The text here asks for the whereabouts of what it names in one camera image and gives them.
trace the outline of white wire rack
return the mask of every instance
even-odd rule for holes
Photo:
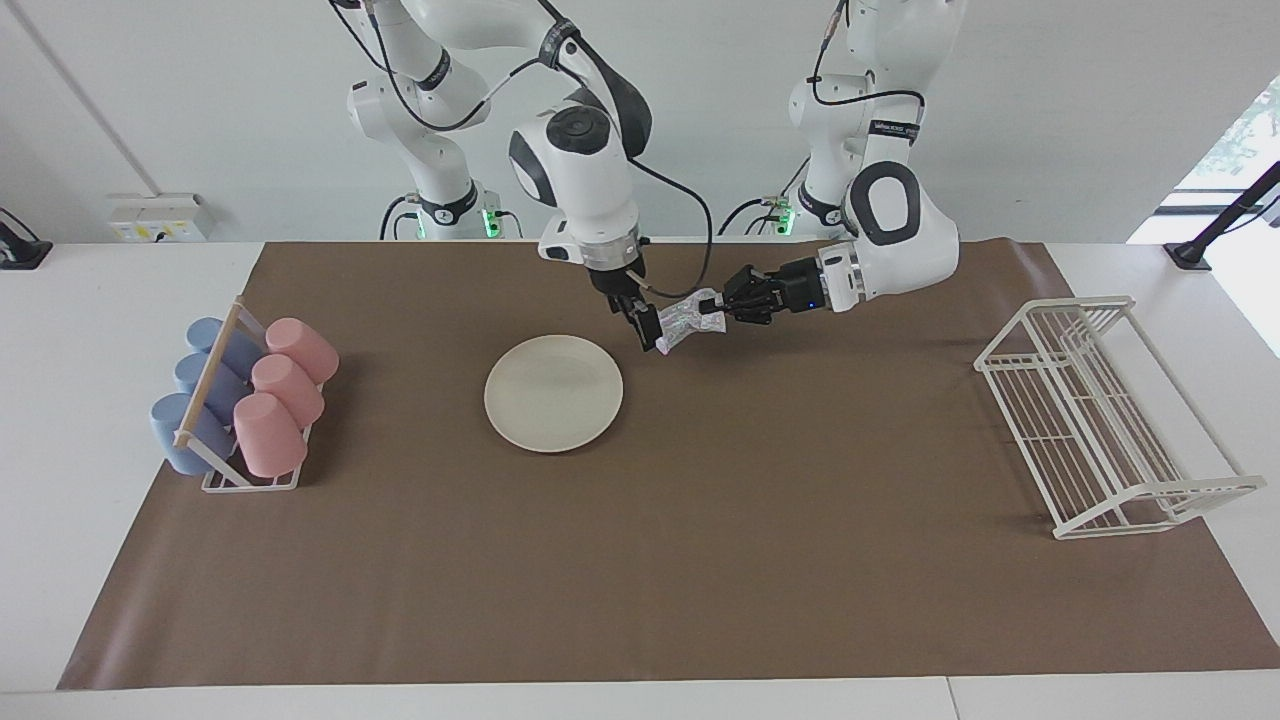
[[[205,365],[205,372],[201,373],[200,382],[196,383],[196,391],[192,393],[191,402],[187,405],[187,414],[183,416],[182,425],[178,428],[178,432],[174,433],[173,445],[179,450],[189,448],[214,468],[211,471],[205,474],[200,486],[201,489],[207,493],[221,495],[293,489],[298,487],[298,478],[302,475],[301,465],[287,475],[280,475],[278,478],[257,478],[250,474],[247,469],[243,469],[243,457],[241,457],[238,442],[233,448],[232,457],[223,460],[196,436],[196,421],[200,416],[201,407],[205,404],[205,398],[212,388],[215,370],[218,364],[221,363],[223,355],[227,352],[227,346],[230,343],[232,334],[237,331],[237,328],[243,328],[243,331],[257,345],[266,347],[266,329],[264,329],[262,324],[253,318],[247,307],[244,307],[244,299],[237,297],[236,302],[232,304],[232,309],[227,313],[227,319],[223,320],[223,329],[218,333],[218,338],[214,341],[214,347],[209,351],[210,357]],[[319,389],[324,392],[324,386],[319,386]],[[302,439],[308,445],[311,442],[311,428],[312,425],[307,425],[302,430]],[[228,430],[234,434],[234,428],[228,428]]]
[[[1167,530],[1266,486],[1240,470],[1133,318],[1133,305],[1132,297],[1028,302],[974,363],[1059,539]],[[1140,338],[1238,477],[1190,479],[1170,455],[1102,342],[1121,324]]]

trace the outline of blue cup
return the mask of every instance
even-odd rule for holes
[[[223,322],[216,318],[201,318],[187,328],[187,345],[196,352],[209,352],[214,348],[218,333],[223,332]],[[239,379],[248,382],[253,377],[253,365],[266,355],[256,342],[237,328],[223,354],[227,365]]]
[[[196,395],[196,384],[200,383],[200,375],[205,372],[209,360],[207,352],[196,352],[178,363],[173,370],[173,379],[179,392]],[[209,395],[205,396],[205,407],[209,407],[219,423],[230,425],[236,416],[236,404],[248,395],[250,389],[244,380],[239,379],[224,363],[219,363],[218,369],[214,370],[214,383],[209,388]]]
[[[205,462],[204,457],[196,455],[189,448],[178,450],[173,446],[174,434],[182,427],[182,416],[187,413],[187,405],[189,404],[191,396],[183,392],[163,397],[151,406],[151,429],[155,432],[156,439],[160,441],[160,447],[164,448],[164,455],[169,459],[169,464],[173,465],[174,470],[183,475],[204,475],[212,470],[209,462]],[[214,418],[214,414],[207,407],[200,409],[195,436],[223,460],[230,457],[232,451],[236,448],[236,442],[232,439],[230,433],[223,428],[218,418]]]

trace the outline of upside-down cup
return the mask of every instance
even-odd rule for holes
[[[196,352],[210,352],[218,333],[223,332],[223,322],[218,318],[201,318],[187,328],[187,345]],[[232,331],[230,342],[227,343],[227,352],[223,352],[223,364],[232,369],[242,380],[248,382],[253,373],[253,363],[262,359],[266,352],[239,328]]]
[[[196,352],[183,357],[178,363],[178,366],[173,370],[173,379],[180,392],[186,392],[187,395],[196,393],[200,375],[204,374],[209,360],[207,352]],[[248,397],[248,393],[250,389],[244,384],[244,380],[239,379],[224,363],[219,363],[214,368],[214,380],[209,388],[209,395],[205,396],[205,407],[224,427],[230,425],[232,416],[236,413],[236,404]]]
[[[287,355],[268,355],[253,365],[253,389],[274,395],[298,428],[308,427],[324,413],[324,396],[306,370]]]
[[[287,475],[307,459],[302,432],[274,395],[255,392],[236,405],[236,437],[244,465],[259,478]]]
[[[163,397],[151,406],[151,429],[155,430],[156,439],[160,441],[160,447],[174,470],[182,475],[204,475],[212,470],[212,466],[204,457],[196,455],[191,448],[178,450],[173,446],[188,405],[191,405],[191,396],[184,392]],[[230,457],[236,450],[232,436],[214,418],[209,407],[200,409],[192,434],[223,460]]]
[[[284,318],[266,328],[266,347],[287,355],[306,370],[314,384],[324,384],[338,372],[338,351],[320,333],[297,318]]]

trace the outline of wall socket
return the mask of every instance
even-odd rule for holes
[[[109,218],[122,242],[207,242],[214,218],[195,195],[111,196],[116,208]]]

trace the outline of white metal rack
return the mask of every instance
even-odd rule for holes
[[[1133,305],[1132,297],[1028,302],[974,363],[1059,539],[1167,530],[1266,486],[1240,470],[1133,318]],[[1236,477],[1190,479],[1170,455],[1103,345],[1121,324],[1142,340]]]
[[[200,375],[200,382],[196,383],[196,391],[192,393],[191,404],[187,405],[187,414],[182,419],[182,425],[178,432],[174,433],[174,447],[179,450],[191,450],[196,455],[201,456],[206,462],[209,462],[214,469],[205,474],[201,483],[201,489],[207,493],[246,493],[246,492],[273,492],[273,491],[285,491],[298,487],[298,478],[302,475],[302,466],[300,465],[297,470],[289,473],[288,475],[280,475],[278,478],[255,478],[247,471],[242,473],[232,466],[229,460],[223,460],[207,445],[201,442],[195,434],[196,421],[200,418],[201,407],[205,405],[205,400],[209,397],[209,392],[212,388],[215,370],[218,364],[221,363],[223,355],[227,352],[227,346],[230,343],[232,334],[237,328],[242,328],[253,342],[259,343],[261,347],[266,347],[266,329],[256,318],[244,307],[243,296],[237,297],[232,304],[230,310],[227,313],[227,319],[223,320],[221,332],[218,333],[218,338],[214,341],[214,347],[209,351],[209,361],[205,365],[205,372]],[[320,391],[324,391],[324,386],[319,386]],[[311,442],[311,428],[308,425],[302,430],[303,442]],[[230,460],[236,460],[236,452],[239,450],[239,443],[236,445]]]

